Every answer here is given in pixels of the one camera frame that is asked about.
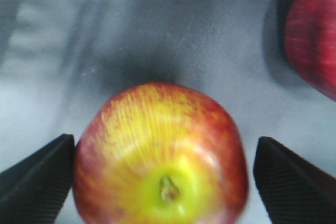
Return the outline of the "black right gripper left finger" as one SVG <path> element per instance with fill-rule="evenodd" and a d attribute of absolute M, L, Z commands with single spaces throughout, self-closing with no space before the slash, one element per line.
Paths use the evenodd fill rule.
<path fill-rule="evenodd" d="M 54 223 L 72 186 L 74 136 L 62 134 L 1 172 L 1 223 Z"/>

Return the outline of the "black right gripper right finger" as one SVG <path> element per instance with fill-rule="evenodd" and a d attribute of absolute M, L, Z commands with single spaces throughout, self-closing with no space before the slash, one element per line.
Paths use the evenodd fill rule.
<path fill-rule="evenodd" d="M 272 223 L 335 223 L 335 177 L 275 139 L 259 138 L 253 175 Z"/>

